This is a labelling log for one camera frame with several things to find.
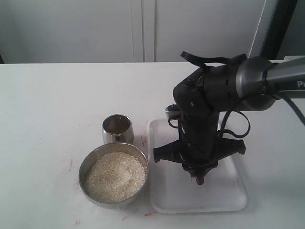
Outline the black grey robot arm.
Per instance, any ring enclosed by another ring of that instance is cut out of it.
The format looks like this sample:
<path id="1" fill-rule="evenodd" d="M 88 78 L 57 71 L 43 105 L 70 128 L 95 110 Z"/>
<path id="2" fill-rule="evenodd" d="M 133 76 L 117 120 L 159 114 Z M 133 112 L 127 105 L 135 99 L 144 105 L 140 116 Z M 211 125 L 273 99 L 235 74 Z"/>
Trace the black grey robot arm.
<path id="1" fill-rule="evenodd" d="M 174 87 L 175 104 L 166 108 L 168 121 L 178 122 L 179 138 L 155 148 L 153 158 L 181 164 L 199 185 L 220 160 L 246 151 L 244 135 L 225 127 L 232 112 L 264 111 L 283 99 L 305 120 L 293 102 L 305 96 L 304 58 L 273 63 L 245 54 L 203 58 L 183 52 L 182 57 L 197 69 Z"/>

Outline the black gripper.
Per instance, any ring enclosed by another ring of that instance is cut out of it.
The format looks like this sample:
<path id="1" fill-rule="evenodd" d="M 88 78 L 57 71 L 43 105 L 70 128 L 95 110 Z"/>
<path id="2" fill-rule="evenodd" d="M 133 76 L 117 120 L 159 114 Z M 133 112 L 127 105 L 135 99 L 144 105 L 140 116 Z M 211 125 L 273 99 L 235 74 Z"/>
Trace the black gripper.
<path id="1" fill-rule="evenodd" d="M 204 178 L 218 162 L 235 153 L 245 154 L 244 141 L 228 139 L 218 129 L 219 112 L 178 119 L 179 139 L 153 149 L 155 163 L 161 160 L 182 165 L 191 177 Z"/>

